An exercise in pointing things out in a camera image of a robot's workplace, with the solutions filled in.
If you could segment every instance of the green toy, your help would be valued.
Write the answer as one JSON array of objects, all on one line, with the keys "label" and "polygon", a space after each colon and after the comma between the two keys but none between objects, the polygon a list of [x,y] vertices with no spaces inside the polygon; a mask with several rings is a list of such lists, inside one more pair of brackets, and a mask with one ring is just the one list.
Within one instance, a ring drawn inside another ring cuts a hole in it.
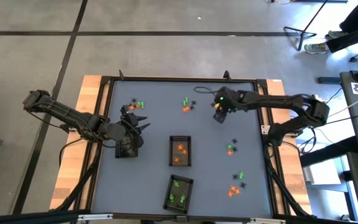
[{"label": "green toy", "polygon": [[186,199],[186,195],[181,195],[180,197],[180,203],[183,203]]}]

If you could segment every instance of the tripod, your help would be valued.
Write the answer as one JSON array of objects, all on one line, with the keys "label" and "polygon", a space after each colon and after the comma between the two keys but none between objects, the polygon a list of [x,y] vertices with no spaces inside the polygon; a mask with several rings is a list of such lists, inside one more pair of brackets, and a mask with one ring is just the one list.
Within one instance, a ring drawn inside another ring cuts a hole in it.
[{"label": "tripod", "polygon": [[299,30],[293,27],[284,27],[284,31],[287,32],[287,29],[289,30],[294,30],[296,31],[300,36],[301,39],[299,41],[299,46],[298,46],[298,51],[300,51],[302,49],[302,44],[303,44],[303,39],[305,38],[305,34],[310,34],[307,37],[314,37],[317,34],[312,33],[312,32],[307,32],[306,30],[309,28],[310,24],[314,21],[314,19],[316,18],[316,16],[318,15],[318,13],[321,11],[321,9],[324,7],[324,5],[327,3],[328,0],[325,0],[324,3],[321,5],[321,7],[318,9],[317,13],[313,16],[313,18],[310,20],[309,24],[303,29],[303,30]]}]

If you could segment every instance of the small toy figure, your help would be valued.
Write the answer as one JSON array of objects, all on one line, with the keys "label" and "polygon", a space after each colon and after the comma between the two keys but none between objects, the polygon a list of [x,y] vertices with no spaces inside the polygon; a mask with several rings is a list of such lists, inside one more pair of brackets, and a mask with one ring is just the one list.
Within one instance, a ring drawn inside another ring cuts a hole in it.
[{"label": "small toy figure", "polygon": [[247,186],[247,184],[246,184],[246,183],[241,182],[241,184],[240,184],[240,187],[241,187],[241,188],[243,188],[243,189],[244,189],[246,186]]},{"label": "small toy figure", "polygon": [[183,203],[186,199],[186,195],[181,195],[180,197],[180,203]]}]

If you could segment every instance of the concrete floor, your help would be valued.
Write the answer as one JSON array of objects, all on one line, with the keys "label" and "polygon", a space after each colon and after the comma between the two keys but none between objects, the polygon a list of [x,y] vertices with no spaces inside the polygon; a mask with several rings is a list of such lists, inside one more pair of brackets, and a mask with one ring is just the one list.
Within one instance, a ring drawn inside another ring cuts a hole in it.
[{"label": "concrete floor", "polygon": [[[0,30],[73,30],[81,0],[0,0]],[[322,42],[358,3],[327,4],[310,27]],[[304,28],[321,3],[287,6],[267,0],[92,0],[80,30],[282,32]],[[40,121],[22,110],[29,90],[51,91],[69,36],[0,36],[0,215],[11,212]],[[347,60],[358,44],[335,54],[297,52],[295,37],[77,37],[58,100],[75,106],[83,75],[221,77],[281,79],[288,94],[329,98],[336,85],[320,76],[358,70]],[[48,209],[58,172],[58,151],[67,135],[49,128],[24,213]]]}]

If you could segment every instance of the person's leg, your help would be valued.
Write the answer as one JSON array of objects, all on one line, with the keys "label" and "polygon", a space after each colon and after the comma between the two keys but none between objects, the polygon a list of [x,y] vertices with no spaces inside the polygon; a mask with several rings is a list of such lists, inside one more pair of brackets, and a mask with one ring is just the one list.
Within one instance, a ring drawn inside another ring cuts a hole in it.
[{"label": "person's leg", "polygon": [[353,11],[346,17],[339,27],[342,31],[351,33],[358,30],[358,5],[353,9]]},{"label": "person's leg", "polygon": [[331,53],[358,43],[358,30],[326,42]]}]

